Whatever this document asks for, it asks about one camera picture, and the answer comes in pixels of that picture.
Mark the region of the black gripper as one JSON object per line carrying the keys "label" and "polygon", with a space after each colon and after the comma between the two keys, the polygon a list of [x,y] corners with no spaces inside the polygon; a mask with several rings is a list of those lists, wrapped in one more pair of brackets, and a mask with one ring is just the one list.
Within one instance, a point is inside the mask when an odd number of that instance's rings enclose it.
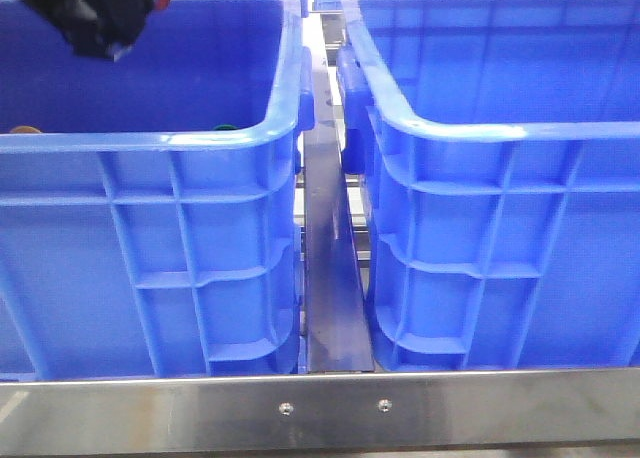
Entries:
{"label": "black gripper", "polygon": [[118,60],[136,43],[156,0],[20,0],[56,28],[77,56]]}

